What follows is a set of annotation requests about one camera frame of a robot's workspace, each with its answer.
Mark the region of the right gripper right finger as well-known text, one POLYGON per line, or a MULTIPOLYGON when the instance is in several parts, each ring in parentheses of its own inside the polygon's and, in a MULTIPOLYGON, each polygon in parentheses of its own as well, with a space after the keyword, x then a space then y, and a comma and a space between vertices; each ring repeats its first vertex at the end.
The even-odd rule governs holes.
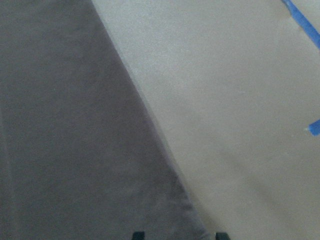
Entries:
POLYGON ((216 232, 215 240, 231 240, 226 232, 216 232))

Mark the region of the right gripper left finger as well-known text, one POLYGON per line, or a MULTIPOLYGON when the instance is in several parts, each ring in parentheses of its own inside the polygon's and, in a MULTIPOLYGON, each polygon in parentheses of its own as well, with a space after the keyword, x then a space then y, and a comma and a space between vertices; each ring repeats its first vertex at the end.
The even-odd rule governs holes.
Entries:
POLYGON ((135 231, 132 234, 131 240, 145 240, 145 232, 144 231, 135 231))

